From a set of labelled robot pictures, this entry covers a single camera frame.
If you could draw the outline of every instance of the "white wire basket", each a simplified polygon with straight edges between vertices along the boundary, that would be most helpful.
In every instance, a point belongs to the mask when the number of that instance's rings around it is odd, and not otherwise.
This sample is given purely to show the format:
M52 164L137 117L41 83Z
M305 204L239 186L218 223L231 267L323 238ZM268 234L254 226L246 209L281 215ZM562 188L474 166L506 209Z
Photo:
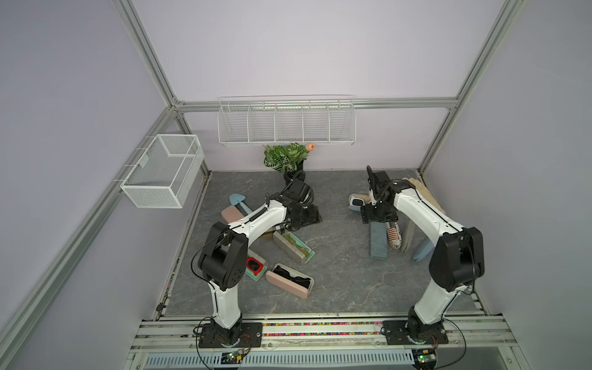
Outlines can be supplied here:
M351 99L228 102L218 112L218 138L225 146L282 143L354 144Z
M196 135L156 135L121 189L138 208L182 208L203 160Z

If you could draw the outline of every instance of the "gray marble surface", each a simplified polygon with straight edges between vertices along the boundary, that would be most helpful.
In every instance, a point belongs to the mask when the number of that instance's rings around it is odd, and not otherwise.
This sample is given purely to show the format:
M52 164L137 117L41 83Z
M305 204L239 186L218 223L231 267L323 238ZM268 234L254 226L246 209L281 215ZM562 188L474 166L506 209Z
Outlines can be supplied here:
M414 170L389 170L391 179L416 177ZM302 300L271 285L262 277L253 281L244 276L239 282L239 305L246 314L336 313L336 312L406 312L422 296L430 280L429 258L415 262L411 256L426 238L417 231L410 248L402 253L389 251L387 260L369 258L370 226L362 224L359 213L348 209L348 196L368 192L364 170L309 171L306 183L314 190L314 204L323 221L294 234L316 251L306 265L300 265L274 244L272 239L258 239L251 248L268 261L268 267L281 262L312 276L315 280L308 299ZM223 221L220 212L230 205L229 196L240 193L245 203L258 208L265 193L284 187L276 172L214 172L173 286L167 316L212 313L207 284L193 276L189 263L205 243L212 224ZM408 219L400 214L403 231ZM471 298L462 295L449 311L475 311Z

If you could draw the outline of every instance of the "black mounting plate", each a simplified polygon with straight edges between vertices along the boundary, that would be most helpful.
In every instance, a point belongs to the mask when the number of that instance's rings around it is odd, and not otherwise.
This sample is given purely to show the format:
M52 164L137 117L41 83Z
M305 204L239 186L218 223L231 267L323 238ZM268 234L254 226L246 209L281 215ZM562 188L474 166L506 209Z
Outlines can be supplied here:
M409 340L406 333L405 324L407 320L387 320L383 321L382 325L384 326L384 335L387 337L387 344L389 346L393 345L416 345ZM438 341L439 345L447 345L448 344L448 336L446 333L442 333L440 330L436 330L433 333L434 337ZM432 345L434 343L430 343L427 341L425 344Z
M200 338L200 348L227 348L224 347L220 341L216 338L213 324L203 325L202 337ZM263 324L262 323L242 323L240 325L240 334L247 334L251 339L241 336L240 342L234 346L236 348L248 348L249 345L252 348L261 347L261 338L263 337Z

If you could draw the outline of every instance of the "black plant pot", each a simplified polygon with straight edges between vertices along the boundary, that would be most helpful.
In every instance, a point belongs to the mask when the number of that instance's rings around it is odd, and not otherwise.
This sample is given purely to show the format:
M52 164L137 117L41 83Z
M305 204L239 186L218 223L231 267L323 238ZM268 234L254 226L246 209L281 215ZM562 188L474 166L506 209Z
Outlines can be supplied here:
M294 175L296 174L296 172L298 171L302 171L298 174L298 176L296 177L297 180L300 181L304 181L304 178L306 177L306 173L304 173L303 171L304 169L304 161L301 160L299 164L296 165L296 171L294 172L284 172L284 180L286 182L286 185L288 185L288 183L290 182L290 180L292 179L292 177L294 177Z

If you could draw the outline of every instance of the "black cable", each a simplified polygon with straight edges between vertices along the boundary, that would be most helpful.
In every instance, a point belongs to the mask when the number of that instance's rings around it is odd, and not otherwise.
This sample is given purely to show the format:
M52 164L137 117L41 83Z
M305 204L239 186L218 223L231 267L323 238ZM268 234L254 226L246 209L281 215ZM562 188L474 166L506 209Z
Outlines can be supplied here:
M465 293L465 291L462 291L466 295L473 294L473 292L475 291L475 280L477 280L477 276L475 276L475 258L473 257L473 251L471 250L471 246L470 245L469 245L469 254L471 255L471 263L473 265L473 282L471 283L472 287L471 287L471 292L470 293Z
M429 203L425 202L425 201L422 199L421 195L419 195L419 193L417 192L417 189L413 189L413 190L415 190L415 194L417 194L417 197L419 198L419 200L421 200L421 201L422 201L422 203L423 203L423 204L425 204L427 208L431 209L431 210L432 210L432 212L434 212L434 213L436 214L436 216L440 217L440 218L442 219L442 221L444 221L444 222L445 222L447 225L449 225L451 228L453 228L453 229L454 229L454 230L456 230L457 232L459 232L459 233L461 232L461 231L460 231L460 230L458 230L456 227L454 227L454 226L453 226L453 225L452 225L450 222L448 222L448 221L447 221L447 220L446 220L444 217L442 217L442 216L441 216L441 215L440 215L438 212L436 212L436 210L434 210L434 208L432 208L432 207L430 206L430 204L429 204Z
M450 302L448 302L448 304L446 305L446 308L444 308L444 311L442 311L442 317L440 318L440 321L442 320L447 320L444 318L444 314L446 313L446 311L448 310L448 308L450 307L450 305L454 302L454 300L458 297L458 294L455 294L454 297L452 297L452 299L450 300Z
M443 368L447 368L447 367L449 367L449 366L451 366L451 365L454 365L455 363L457 363L457 362L459 362L460 360L462 360L462 358L463 358L463 357L465 356L465 354L466 354L466 339L465 339L465 335L464 335L464 334L462 333L462 331L461 331L461 328L459 328L459 327L458 327L458 325L456 325L456 323L455 323L454 321L452 321L452 320L448 320L447 318L445 318L444 320L446 320L446 321L450 321L450 322L451 322L451 323L452 323L454 326L456 326L456 328L458 329L458 332L459 332L459 333L461 334L461 336L462 336L462 341L463 341L463 343L465 343L465 349L462 351L462 355L461 355L461 357L459 357L459 358L458 358L456 361L454 361L454 362L451 362L451 363L449 363L449 364L447 364L447 365L444 365L444 366L439 366L439 367L437 367L437 368L434 368L434 370L436 370L436 369L443 369Z
M228 231L230 231L230 230L232 230L232 229L236 229L238 226L242 226L242 224L239 224L239 225L237 225L237 226L231 227L231 228L230 228L230 229L228 229L228 230L222 231L222 232L221 232L220 234L218 234L218 235L217 235L215 238L213 238L213 239L211 239L211 240L207 241L207 242L206 242L206 243L205 243L205 244L204 244L204 245L203 245L201 248L199 248L199 249L197 250L197 252L195 252L195 254L193 255L193 258L191 259L191 262L189 263L189 267L191 267L191 272L193 272L193 274L194 274L195 276L197 276L198 278L202 279L203 281L205 281L206 283L208 283L208 285L209 285L209 286L211 286L211 287L212 287L212 291L214 291L214 302L216 303L216 312L218 312L218 300L217 300L217 299L216 299L216 297L215 297L216 293L215 293L215 288L214 288L214 285L212 285L212 283L210 283L209 281L207 281L207 280L206 280L206 279L204 279L203 277L201 277L201 276L197 275L197 273L195 272L195 270L193 270L193 261L195 260L195 258L197 257L197 255L200 253L200 251L201 251L203 248L205 248L205 246L206 246L206 245L210 244L210 243L211 243L211 242L213 242L214 240L217 240L217 239L218 239L220 236L222 236L224 233L226 233L226 232L228 232Z
M201 358L201 355L200 355L200 348L199 348L199 346L197 345L197 338L198 338L198 337L201 337L201 336L203 335L203 330L202 330L202 334L198 334L198 333L197 333L197 331L200 329L200 327L201 327L201 323L202 323L202 322L203 322L205 319L207 319L207 318L208 318L208 319L210 319L210 320L213 320L213 318L212 318L212 317L204 317L204 318L202 318L202 319L200 320L200 323L199 323L199 324L197 324L197 327L195 327L195 328L193 329L193 333L195 334L195 350L197 351L197 356L200 358L200 360L201 360L201 363L203 363L203 364L204 364L204 366L205 366L206 368L208 368L209 370L214 370L214 369L210 368L208 365L206 365L206 364L205 364L205 361L204 361L204 359L203 359L203 358Z

